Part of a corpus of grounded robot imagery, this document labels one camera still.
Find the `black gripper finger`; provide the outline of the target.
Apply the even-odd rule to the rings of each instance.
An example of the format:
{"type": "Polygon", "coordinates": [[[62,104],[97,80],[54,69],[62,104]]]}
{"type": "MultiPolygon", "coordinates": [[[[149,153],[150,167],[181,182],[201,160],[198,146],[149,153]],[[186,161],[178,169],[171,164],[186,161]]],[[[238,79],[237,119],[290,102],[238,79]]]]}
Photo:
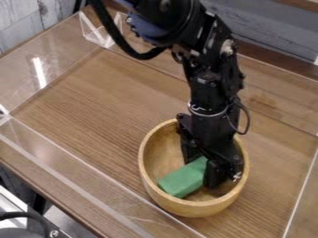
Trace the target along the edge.
{"type": "Polygon", "coordinates": [[[203,185],[209,189],[215,189],[227,180],[227,163],[214,160],[206,162],[203,174],[203,185]]]}
{"type": "Polygon", "coordinates": [[[194,138],[189,136],[189,134],[181,135],[181,147],[186,164],[190,164],[203,156],[198,144],[194,138]]]}

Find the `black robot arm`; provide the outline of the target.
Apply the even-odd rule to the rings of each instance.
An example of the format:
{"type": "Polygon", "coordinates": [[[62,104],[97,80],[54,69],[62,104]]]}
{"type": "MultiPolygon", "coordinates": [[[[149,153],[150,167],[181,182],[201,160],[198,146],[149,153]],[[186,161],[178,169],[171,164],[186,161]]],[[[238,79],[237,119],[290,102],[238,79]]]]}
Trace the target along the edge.
{"type": "Polygon", "coordinates": [[[231,29],[201,0],[115,0],[129,10],[127,23],[137,37],[153,45],[147,52],[133,48],[106,7],[90,0],[102,25],[121,49],[138,60],[151,60],[165,51],[183,65],[190,87],[189,113],[177,116],[185,161],[207,159],[203,185],[215,188],[244,172],[235,145],[245,74],[239,69],[238,44],[231,29]]]}

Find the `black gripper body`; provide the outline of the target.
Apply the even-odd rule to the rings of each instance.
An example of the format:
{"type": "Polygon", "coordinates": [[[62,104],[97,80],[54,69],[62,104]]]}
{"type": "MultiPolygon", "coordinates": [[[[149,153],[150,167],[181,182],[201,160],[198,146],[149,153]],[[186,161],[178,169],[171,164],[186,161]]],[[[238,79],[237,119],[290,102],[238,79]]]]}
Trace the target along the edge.
{"type": "Polygon", "coordinates": [[[226,106],[219,111],[187,104],[190,114],[179,113],[178,133],[194,138],[203,157],[227,163],[227,179],[237,182],[244,173],[244,158],[234,136],[238,133],[239,107],[226,106]]]}

